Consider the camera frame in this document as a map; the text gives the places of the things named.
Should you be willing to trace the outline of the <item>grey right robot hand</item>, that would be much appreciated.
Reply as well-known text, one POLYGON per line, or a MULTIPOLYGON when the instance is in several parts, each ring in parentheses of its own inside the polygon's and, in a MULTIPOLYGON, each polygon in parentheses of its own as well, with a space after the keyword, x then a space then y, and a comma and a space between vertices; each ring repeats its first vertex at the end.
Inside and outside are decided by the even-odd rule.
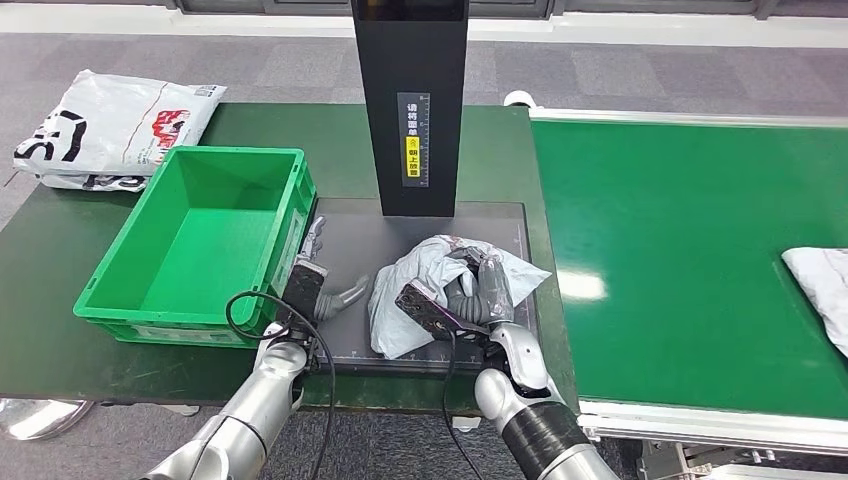
POLYGON ((479 326, 514 320, 508 278, 497 253, 463 247, 450 252, 448 258, 460 261, 468 270, 444 287, 451 312, 479 326))

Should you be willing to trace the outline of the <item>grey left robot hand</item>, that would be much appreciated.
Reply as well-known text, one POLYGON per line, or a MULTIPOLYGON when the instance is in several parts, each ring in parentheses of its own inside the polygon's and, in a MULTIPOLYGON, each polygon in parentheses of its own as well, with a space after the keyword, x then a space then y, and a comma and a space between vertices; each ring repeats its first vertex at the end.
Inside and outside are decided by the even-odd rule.
MULTIPOLYGON (((323 246, 320 241, 320 235, 325 223, 326 219, 323 215, 318 215, 312 221, 303 240, 301 250, 297 256, 299 260, 314 260, 315 255, 323 246)), ((364 296, 368 282, 369 276, 362 275, 356 280, 352 287, 344 291, 337 293, 321 292, 317 298, 313 318, 317 322, 324 322, 337 316, 364 296)))

